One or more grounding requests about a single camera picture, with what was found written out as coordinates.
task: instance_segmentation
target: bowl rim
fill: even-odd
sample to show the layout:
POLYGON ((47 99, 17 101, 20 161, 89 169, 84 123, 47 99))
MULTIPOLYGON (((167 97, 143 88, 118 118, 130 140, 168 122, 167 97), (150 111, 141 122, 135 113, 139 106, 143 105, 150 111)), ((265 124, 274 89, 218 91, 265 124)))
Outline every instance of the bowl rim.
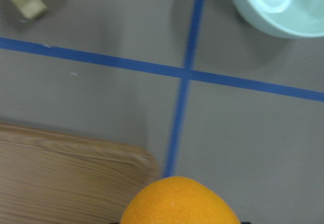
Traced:
POLYGON ((279 23, 273 21, 268 15, 266 15, 266 12, 263 12, 262 10, 258 9, 257 6, 255 5, 252 0, 247 0, 249 3, 250 7, 255 11, 255 13, 260 16, 265 22, 269 23, 271 26, 273 26, 275 29, 283 32, 284 34, 287 34, 289 36, 298 36, 301 38, 319 38, 321 36, 324 36, 324 31, 323 32, 317 32, 317 33, 309 33, 309 32, 299 32, 295 31, 289 28, 286 28, 279 23))

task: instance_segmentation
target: gray surface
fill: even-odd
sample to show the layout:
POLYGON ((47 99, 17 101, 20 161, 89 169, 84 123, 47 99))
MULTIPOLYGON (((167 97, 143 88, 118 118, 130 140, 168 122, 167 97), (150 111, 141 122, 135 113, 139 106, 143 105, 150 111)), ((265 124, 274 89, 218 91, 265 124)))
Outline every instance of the gray surface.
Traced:
POLYGON ((323 46, 323 38, 269 36, 239 17, 231 0, 206 0, 195 69, 324 92, 323 46))
POLYGON ((135 144, 162 165, 178 79, 0 50, 0 120, 135 144))
MULTIPOLYGON (((193 0, 44 0, 23 22, 0 0, 0 36, 182 66, 193 0)), ((194 68, 324 91, 324 39, 253 29, 206 0, 194 68)), ((163 166, 179 79, 0 50, 0 120, 143 146, 163 166)), ((191 82, 177 173, 253 224, 324 219, 324 104, 191 82)))
POLYGON ((321 102, 192 82, 178 175, 200 180, 240 220, 323 221, 321 102))

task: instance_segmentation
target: orange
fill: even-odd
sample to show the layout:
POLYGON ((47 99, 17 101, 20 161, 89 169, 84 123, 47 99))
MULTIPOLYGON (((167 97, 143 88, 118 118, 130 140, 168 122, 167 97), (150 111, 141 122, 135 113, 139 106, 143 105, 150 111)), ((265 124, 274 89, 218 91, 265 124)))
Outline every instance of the orange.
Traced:
POLYGON ((213 191, 186 177, 151 183, 130 202, 120 224, 239 224, 213 191))

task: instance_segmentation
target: wooden board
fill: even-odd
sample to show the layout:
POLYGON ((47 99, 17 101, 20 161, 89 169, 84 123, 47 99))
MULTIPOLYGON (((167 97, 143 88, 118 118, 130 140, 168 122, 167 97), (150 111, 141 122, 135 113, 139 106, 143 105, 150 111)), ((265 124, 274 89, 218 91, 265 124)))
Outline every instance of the wooden board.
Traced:
POLYGON ((160 172, 142 148, 0 123, 0 223, 118 222, 160 172))

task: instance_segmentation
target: light blue bowl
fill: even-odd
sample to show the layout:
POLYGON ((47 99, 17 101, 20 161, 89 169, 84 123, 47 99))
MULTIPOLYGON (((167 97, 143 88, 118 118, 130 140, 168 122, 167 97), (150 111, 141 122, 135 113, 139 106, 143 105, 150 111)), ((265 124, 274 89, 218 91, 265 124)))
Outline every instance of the light blue bowl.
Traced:
POLYGON ((324 0, 233 0, 255 28, 281 38, 324 36, 324 0))

